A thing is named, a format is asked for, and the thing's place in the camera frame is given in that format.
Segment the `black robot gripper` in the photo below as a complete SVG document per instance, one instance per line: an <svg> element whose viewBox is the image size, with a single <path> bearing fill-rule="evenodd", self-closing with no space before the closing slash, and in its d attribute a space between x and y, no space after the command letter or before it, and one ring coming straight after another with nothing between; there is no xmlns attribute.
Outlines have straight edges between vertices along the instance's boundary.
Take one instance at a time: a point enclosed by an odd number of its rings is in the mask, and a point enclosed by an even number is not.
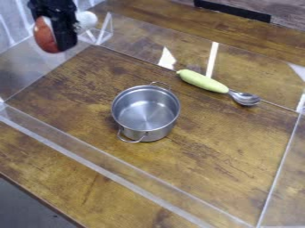
<svg viewBox="0 0 305 228"><path fill-rule="evenodd" d="M27 7L33 20L39 17L51 18L58 48L62 52L78 44L78 33L75 31L76 5L72 0L28 0Z"/></svg>

